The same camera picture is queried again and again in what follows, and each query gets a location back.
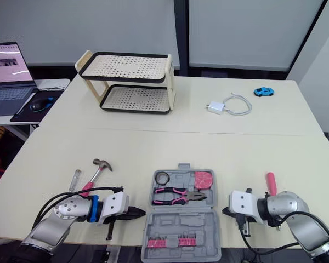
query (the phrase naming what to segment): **white wall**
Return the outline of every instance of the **white wall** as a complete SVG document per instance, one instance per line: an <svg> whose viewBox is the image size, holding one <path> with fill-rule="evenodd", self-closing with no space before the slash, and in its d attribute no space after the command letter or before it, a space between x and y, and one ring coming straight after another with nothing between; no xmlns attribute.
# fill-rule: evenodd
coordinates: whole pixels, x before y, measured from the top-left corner
<svg viewBox="0 0 329 263"><path fill-rule="evenodd" d="M190 66L289 69L322 0L189 0Z"/></svg>
<svg viewBox="0 0 329 263"><path fill-rule="evenodd" d="M5 41L17 41L30 65L73 65L89 49L170 53L179 66L172 0L4 0Z"/></svg>
<svg viewBox="0 0 329 263"><path fill-rule="evenodd" d="M298 82L323 131L329 132L329 1L288 79Z"/></svg>

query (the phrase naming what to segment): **pink screwdriver handle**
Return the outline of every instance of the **pink screwdriver handle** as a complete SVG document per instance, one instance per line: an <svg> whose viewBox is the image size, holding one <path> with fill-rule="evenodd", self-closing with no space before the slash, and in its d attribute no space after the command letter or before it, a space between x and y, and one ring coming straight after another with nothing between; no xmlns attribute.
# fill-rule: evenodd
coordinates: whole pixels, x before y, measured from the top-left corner
<svg viewBox="0 0 329 263"><path fill-rule="evenodd" d="M87 184L83 187L83 190L87 190L87 189L91 189L94 187L94 182L87 182ZM89 195L90 192L85 192L85 193L81 193L81 196L87 197Z"/></svg>
<svg viewBox="0 0 329 263"><path fill-rule="evenodd" d="M271 172L267 173L266 180L267 180L267 188L269 194L271 196L276 196L276 182L275 182L274 173Z"/></svg>

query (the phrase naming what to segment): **laptop screen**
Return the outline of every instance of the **laptop screen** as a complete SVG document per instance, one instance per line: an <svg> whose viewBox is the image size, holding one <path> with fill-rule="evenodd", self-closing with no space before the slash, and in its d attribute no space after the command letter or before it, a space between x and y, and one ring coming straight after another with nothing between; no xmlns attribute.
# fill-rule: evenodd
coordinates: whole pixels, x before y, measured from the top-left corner
<svg viewBox="0 0 329 263"><path fill-rule="evenodd" d="M18 45L0 45L0 83L32 80Z"/></svg>

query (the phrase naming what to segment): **computer mouse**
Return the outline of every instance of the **computer mouse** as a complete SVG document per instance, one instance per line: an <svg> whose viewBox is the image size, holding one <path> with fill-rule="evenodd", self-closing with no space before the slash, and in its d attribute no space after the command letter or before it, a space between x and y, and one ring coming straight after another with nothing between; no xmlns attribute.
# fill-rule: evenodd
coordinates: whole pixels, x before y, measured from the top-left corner
<svg viewBox="0 0 329 263"><path fill-rule="evenodd" d="M31 105L30 105L30 109L33 112L39 112L39 111L43 111L47 108L50 108L51 105L54 102L54 97L48 97L48 98L44 98L44 99L36 99L34 101L32 101Z"/></svg>

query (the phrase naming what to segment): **laptop keyboard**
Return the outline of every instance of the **laptop keyboard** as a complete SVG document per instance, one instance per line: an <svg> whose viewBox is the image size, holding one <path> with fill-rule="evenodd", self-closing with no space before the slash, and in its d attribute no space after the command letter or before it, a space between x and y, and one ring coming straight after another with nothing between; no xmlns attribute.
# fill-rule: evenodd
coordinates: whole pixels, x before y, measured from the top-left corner
<svg viewBox="0 0 329 263"><path fill-rule="evenodd" d="M31 88L23 89L0 89L0 101L3 100L21 100L23 99Z"/></svg>

